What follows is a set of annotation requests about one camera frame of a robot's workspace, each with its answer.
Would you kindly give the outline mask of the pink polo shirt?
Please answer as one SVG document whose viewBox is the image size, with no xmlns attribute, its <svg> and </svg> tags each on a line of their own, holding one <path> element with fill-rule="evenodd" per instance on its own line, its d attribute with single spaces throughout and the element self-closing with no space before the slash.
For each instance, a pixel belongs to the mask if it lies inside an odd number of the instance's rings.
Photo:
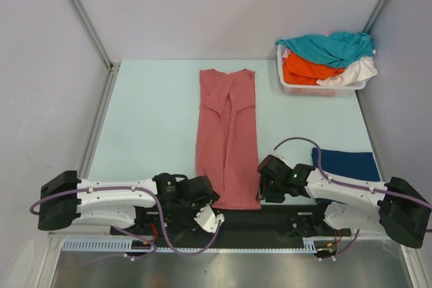
<svg viewBox="0 0 432 288">
<path fill-rule="evenodd" d="M 255 72 L 206 69 L 199 82 L 196 172 L 219 194 L 216 208 L 258 210 Z"/>
</svg>

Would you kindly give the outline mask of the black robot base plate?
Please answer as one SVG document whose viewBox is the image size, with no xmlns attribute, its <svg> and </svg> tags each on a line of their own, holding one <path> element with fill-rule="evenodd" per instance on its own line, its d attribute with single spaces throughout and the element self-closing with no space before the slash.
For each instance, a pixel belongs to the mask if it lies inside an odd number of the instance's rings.
<svg viewBox="0 0 432 288">
<path fill-rule="evenodd" d="M 215 210 L 223 214 L 221 225 L 212 248 L 299 248 L 304 237 L 335 237 L 351 235 L 351 230 L 332 229 L 317 217 L 322 204 L 284 205 L 264 204 L 259 210 Z M 156 234 L 158 247 L 168 246 L 162 228 L 175 248 L 203 248 L 212 238 L 212 233 L 202 229 L 185 229 L 176 224 L 168 208 L 163 209 L 163 222 L 156 207 L 136 208 L 134 224 L 122 227 L 134 235 Z"/>
</svg>

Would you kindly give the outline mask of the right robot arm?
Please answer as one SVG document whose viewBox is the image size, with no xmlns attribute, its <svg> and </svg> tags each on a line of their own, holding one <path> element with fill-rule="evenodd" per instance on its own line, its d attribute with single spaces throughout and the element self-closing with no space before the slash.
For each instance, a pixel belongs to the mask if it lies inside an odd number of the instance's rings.
<svg viewBox="0 0 432 288">
<path fill-rule="evenodd" d="M 386 234 L 403 246 L 423 245 L 431 216 L 431 205 L 406 180 L 367 182 L 336 178 L 318 167 L 297 164 L 268 155 L 258 166 L 259 196 L 266 202 L 282 203 L 285 196 L 302 196 L 319 203 L 311 226 L 319 235 L 333 229 L 360 229 Z"/>
</svg>

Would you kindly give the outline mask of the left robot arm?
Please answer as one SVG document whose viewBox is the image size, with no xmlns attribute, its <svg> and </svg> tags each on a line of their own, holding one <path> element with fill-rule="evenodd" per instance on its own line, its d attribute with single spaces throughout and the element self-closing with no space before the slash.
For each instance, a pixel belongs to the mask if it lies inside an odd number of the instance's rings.
<svg viewBox="0 0 432 288">
<path fill-rule="evenodd" d="M 225 218 L 212 205 L 219 195 L 208 177 L 160 173 L 152 178 L 118 183 L 80 179 L 77 171 L 64 171 L 40 189 L 40 200 L 31 213 L 38 217 L 38 229 L 58 231 L 89 225 L 145 232 L 151 209 L 163 213 L 161 224 L 181 229 L 200 227 L 215 233 Z"/>
</svg>

